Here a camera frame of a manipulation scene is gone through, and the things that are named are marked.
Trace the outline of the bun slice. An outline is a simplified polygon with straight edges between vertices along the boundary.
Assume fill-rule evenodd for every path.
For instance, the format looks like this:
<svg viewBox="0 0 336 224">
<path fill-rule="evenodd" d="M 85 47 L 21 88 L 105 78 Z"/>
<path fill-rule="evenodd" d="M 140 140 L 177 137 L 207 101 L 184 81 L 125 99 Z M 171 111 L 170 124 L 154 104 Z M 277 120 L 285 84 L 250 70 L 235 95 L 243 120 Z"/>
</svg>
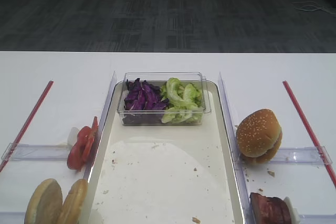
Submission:
<svg viewBox="0 0 336 224">
<path fill-rule="evenodd" d="M 57 223 L 62 202 L 58 182 L 53 178 L 45 179 L 36 187 L 29 200 L 24 223 Z"/>
<path fill-rule="evenodd" d="M 85 179 L 79 179 L 72 185 L 61 208 L 57 223 L 78 223 L 87 191 L 88 182 Z"/>
</svg>

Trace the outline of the green lettuce leaves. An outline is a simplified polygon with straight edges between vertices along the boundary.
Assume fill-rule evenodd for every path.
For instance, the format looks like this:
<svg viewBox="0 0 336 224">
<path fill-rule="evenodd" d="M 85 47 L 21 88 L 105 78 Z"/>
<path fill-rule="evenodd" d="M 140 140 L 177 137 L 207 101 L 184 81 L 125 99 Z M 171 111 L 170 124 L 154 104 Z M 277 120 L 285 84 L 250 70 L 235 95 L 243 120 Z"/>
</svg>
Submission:
<svg viewBox="0 0 336 224">
<path fill-rule="evenodd" d="M 200 124 L 203 116 L 203 91 L 193 83 L 183 84 L 178 78 L 169 78 L 161 87 L 161 95 L 168 98 L 168 113 L 164 124 Z"/>
</svg>

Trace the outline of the red tomato slice back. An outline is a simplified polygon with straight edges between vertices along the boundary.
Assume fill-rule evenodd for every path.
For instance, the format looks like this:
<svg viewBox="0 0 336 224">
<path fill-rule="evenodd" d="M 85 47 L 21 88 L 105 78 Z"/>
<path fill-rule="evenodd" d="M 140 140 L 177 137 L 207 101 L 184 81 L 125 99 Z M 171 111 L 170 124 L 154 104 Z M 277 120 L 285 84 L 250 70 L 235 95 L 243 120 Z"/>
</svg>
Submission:
<svg viewBox="0 0 336 224">
<path fill-rule="evenodd" d="M 89 158 L 89 154 L 94 143 L 96 133 L 98 131 L 98 118 L 95 116 L 93 119 L 92 127 L 85 126 L 84 129 L 85 131 L 83 133 L 83 136 L 85 141 L 84 150 L 82 153 L 82 161 L 86 163 Z"/>
</svg>

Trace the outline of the red tomato slice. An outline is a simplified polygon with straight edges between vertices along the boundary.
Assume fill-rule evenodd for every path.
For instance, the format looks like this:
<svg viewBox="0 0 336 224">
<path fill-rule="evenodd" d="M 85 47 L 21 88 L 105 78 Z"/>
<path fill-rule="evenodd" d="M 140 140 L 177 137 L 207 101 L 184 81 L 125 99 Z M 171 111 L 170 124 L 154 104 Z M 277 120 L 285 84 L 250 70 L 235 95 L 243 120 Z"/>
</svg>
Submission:
<svg viewBox="0 0 336 224">
<path fill-rule="evenodd" d="M 84 127 L 79 131 L 79 133 L 77 134 L 77 141 L 68 155 L 67 166 L 69 169 L 80 170 L 85 164 L 82 161 L 82 153 L 84 150 L 84 141 L 85 141 L 83 136 L 84 131 L 85 131 Z"/>
<path fill-rule="evenodd" d="M 96 133 L 98 131 L 98 118 L 95 116 L 93 119 L 92 127 L 85 126 L 84 129 L 85 131 L 83 133 L 83 136 L 85 141 L 84 150 L 82 153 L 82 161 L 86 163 L 89 158 L 89 154 L 94 143 Z"/>
</svg>

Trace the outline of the red tomato slice front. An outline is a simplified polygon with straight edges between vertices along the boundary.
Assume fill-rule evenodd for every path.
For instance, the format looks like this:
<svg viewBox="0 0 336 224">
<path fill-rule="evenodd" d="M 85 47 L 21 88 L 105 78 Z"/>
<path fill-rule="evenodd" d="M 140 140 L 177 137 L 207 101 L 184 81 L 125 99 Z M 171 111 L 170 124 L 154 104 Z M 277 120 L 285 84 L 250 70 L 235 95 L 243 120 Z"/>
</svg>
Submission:
<svg viewBox="0 0 336 224">
<path fill-rule="evenodd" d="M 67 166 L 69 169 L 80 170 L 85 164 L 82 161 L 82 153 L 84 150 L 84 141 L 85 141 L 83 136 L 84 131 L 85 131 L 84 127 L 79 131 L 79 133 L 77 134 L 77 141 L 68 155 Z"/>
</svg>

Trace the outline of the clear plastic salad container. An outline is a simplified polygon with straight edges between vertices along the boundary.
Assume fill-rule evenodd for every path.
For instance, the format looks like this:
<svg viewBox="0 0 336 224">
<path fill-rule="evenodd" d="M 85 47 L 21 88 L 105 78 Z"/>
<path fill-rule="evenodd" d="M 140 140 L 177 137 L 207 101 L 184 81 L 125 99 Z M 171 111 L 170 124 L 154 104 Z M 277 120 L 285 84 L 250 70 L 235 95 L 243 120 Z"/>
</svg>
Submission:
<svg viewBox="0 0 336 224">
<path fill-rule="evenodd" d="M 200 125 L 211 112 L 200 72 L 127 72 L 117 112 L 123 125 Z"/>
</svg>

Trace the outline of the right clear long divider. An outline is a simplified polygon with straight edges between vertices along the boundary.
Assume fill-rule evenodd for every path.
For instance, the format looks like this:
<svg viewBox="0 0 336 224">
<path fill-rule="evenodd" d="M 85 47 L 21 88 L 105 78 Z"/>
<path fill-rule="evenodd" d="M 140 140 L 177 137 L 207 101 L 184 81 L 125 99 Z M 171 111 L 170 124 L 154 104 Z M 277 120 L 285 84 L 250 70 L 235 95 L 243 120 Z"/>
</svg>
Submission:
<svg viewBox="0 0 336 224">
<path fill-rule="evenodd" d="M 236 143 L 236 135 L 233 125 L 233 120 L 230 112 L 230 104 L 227 96 L 227 91 L 225 87 L 225 82 L 223 80 L 222 74 L 218 75 L 218 89 L 220 94 L 220 100 L 223 110 L 223 117 L 225 121 L 225 127 L 228 137 L 228 145 L 230 156 L 232 160 L 236 188 L 238 192 L 239 202 L 241 213 L 243 217 L 243 223 L 256 223 L 254 218 L 254 213 L 250 204 L 249 193 L 246 185 L 246 176 L 244 173 L 244 169 L 242 163 L 240 161 L 240 152 Z"/>
</svg>

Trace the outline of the cream rectangular serving tray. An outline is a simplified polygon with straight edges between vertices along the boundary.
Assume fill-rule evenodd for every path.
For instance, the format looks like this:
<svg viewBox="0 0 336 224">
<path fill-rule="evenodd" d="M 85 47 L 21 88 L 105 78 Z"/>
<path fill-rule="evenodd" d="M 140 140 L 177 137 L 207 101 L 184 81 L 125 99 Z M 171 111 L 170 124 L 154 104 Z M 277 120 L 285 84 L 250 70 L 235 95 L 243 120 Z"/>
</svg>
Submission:
<svg viewBox="0 0 336 224">
<path fill-rule="evenodd" d="M 89 223 L 244 223 L 217 85 L 200 125 L 124 126 L 117 84 Z"/>
</svg>

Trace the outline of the right clear cross divider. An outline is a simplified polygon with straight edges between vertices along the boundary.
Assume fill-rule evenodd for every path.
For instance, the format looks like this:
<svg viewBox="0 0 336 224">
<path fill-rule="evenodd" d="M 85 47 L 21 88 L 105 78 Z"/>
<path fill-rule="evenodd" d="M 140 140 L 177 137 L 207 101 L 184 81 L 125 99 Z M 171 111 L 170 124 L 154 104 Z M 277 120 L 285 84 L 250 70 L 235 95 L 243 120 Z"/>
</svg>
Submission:
<svg viewBox="0 0 336 224">
<path fill-rule="evenodd" d="M 304 148 L 281 147 L 270 160 L 271 164 L 332 165 L 324 146 Z"/>
</svg>

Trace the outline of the clear cross divider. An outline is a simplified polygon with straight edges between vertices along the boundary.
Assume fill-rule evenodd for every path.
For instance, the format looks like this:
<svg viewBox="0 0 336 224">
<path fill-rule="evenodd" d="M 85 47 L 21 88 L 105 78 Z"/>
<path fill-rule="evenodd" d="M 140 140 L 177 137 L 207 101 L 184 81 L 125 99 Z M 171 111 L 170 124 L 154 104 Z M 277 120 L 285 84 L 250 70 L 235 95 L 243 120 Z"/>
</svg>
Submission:
<svg viewBox="0 0 336 224">
<path fill-rule="evenodd" d="M 332 165 L 324 146 L 304 148 L 281 147 L 270 160 L 271 164 Z"/>
<path fill-rule="evenodd" d="M 9 143 L 1 156 L 2 161 L 66 161 L 67 145 L 29 145 Z"/>
</svg>

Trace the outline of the left clear cross divider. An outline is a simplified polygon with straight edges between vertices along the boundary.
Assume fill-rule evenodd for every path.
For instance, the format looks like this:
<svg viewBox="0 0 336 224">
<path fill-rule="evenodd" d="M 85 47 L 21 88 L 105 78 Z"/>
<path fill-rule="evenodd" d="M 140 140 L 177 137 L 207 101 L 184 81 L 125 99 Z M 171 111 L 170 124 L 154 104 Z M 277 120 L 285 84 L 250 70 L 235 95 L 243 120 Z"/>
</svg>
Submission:
<svg viewBox="0 0 336 224">
<path fill-rule="evenodd" d="M 66 161 L 67 145 L 29 145 L 9 143 L 1 156 L 2 161 Z"/>
</svg>

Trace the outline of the left red tape strip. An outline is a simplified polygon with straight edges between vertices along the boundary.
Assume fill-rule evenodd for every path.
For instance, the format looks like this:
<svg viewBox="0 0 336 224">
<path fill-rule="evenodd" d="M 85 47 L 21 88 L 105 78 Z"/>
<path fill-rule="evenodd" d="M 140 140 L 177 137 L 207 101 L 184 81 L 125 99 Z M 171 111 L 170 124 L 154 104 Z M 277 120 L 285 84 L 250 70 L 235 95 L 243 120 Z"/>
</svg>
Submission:
<svg viewBox="0 0 336 224">
<path fill-rule="evenodd" d="M 27 131 L 31 121 L 33 120 L 35 114 L 37 113 L 38 109 L 40 108 L 41 104 L 43 103 L 45 97 L 47 96 L 47 94 L 48 94 L 49 90 L 51 89 L 51 87 L 53 86 L 53 84 L 54 84 L 54 82 L 52 80 L 50 80 L 48 82 L 44 91 L 40 95 L 40 97 L 39 97 L 38 101 L 36 102 L 35 106 L 33 107 L 32 111 L 30 112 L 28 118 L 26 119 L 24 125 L 22 126 L 21 130 L 19 131 L 18 135 L 16 136 L 14 142 L 12 144 L 10 144 L 9 150 L 5 153 L 5 157 L 1 162 L 1 169 L 0 169 L 1 172 L 5 168 L 6 164 L 8 163 L 9 158 L 13 154 L 17 145 L 20 143 L 22 137 L 24 136 L 25 132 Z"/>
</svg>

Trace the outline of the red tape strip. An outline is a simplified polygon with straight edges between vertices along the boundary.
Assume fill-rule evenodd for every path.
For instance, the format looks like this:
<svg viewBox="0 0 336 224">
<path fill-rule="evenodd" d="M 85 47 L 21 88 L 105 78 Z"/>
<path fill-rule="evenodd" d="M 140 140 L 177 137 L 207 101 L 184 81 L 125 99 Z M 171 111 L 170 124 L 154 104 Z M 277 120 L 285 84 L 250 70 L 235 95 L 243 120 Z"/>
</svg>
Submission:
<svg viewBox="0 0 336 224">
<path fill-rule="evenodd" d="M 47 96 L 47 94 L 48 94 L 49 90 L 51 89 L 51 87 L 53 86 L 53 84 L 54 84 L 54 82 L 52 80 L 50 80 L 48 82 L 44 91 L 40 95 L 40 97 L 39 97 L 38 101 L 36 102 L 35 106 L 33 107 L 32 111 L 30 112 L 28 118 L 26 119 L 24 125 L 22 126 L 21 130 L 19 131 L 18 135 L 16 136 L 14 142 L 12 144 L 10 144 L 9 150 L 5 153 L 5 157 L 1 162 L 1 169 L 0 169 L 1 172 L 5 168 L 6 164 L 8 163 L 9 158 L 13 154 L 17 145 L 20 143 L 22 137 L 24 136 L 25 132 L 27 131 L 31 121 L 33 120 L 35 114 L 37 113 L 38 109 L 40 108 L 41 104 L 43 103 L 45 97 Z"/>
<path fill-rule="evenodd" d="M 331 165 L 331 161 L 328 161 L 328 157 L 327 157 L 327 151 L 324 151 L 322 146 L 320 145 L 319 140 L 317 139 L 313 129 L 311 128 L 298 100 L 296 99 L 289 83 L 287 81 L 283 81 L 282 82 L 283 86 L 285 87 L 289 98 L 291 99 L 291 102 L 293 104 L 293 106 L 295 107 L 297 113 L 299 114 L 299 117 L 304 125 L 304 127 L 306 128 L 306 131 L 309 135 L 309 137 L 311 138 L 314 146 L 317 148 L 318 152 L 320 153 L 321 159 L 323 160 L 325 169 L 327 170 L 329 177 L 331 178 L 331 181 L 333 182 L 334 186 L 335 186 L 335 172 L 332 168 Z"/>
</svg>

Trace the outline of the white patty holder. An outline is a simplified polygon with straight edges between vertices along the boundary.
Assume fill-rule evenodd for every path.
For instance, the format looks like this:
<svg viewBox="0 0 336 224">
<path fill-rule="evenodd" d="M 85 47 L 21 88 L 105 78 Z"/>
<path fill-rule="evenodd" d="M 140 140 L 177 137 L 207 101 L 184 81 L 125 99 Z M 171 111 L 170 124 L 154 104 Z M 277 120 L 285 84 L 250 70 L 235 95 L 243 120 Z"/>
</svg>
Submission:
<svg viewBox="0 0 336 224">
<path fill-rule="evenodd" d="M 296 208 L 293 207 L 291 200 L 289 197 L 285 197 L 284 202 L 286 203 L 288 209 L 289 209 L 289 213 L 290 213 L 290 217 L 291 217 L 291 223 L 292 224 L 300 224 L 301 220 L 298 214 L 298 211 Z"/>
</svg>

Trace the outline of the right red tape strip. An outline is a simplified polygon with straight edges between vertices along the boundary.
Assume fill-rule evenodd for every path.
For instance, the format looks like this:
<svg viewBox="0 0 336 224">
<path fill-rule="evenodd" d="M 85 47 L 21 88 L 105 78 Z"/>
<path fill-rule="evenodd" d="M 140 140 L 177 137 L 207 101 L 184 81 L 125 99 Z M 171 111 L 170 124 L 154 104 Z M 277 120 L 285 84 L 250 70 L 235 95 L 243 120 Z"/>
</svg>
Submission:
<svg viewBox="0 0 336 224">
<path fill-rule="evenodd" d="M 321 159 L 323 160 L 325 169 L 327 170 L 329 177 L 331 178 L 331 181 L 333 182 L 334 186 L 335 186 L 335 172 L 332 168 L 331 165 L 331 161 L 328 161 L 328 157 L 327 157 L 327 151 L 324 151 L 322 146 L 320 145 L 319 140 L 317 139 L 313 129 L 311 128 L 298 100 L 296 99 L 289 83 L 287 81 L 283 81 L 282 82 L 283 86 L 285 87 L 289 98 L 291 99 L 291 102 L 293 104 L 293 106 L 295 107 L 297 113 L 299 114 L 299 117 L 304 125 L 304 127 L 306 128 L 306 131 L 309 135 L 309 137 L 311 138 L 314 146 L 317 148 L 318 152 L 320 153 Z"/>
</svg>

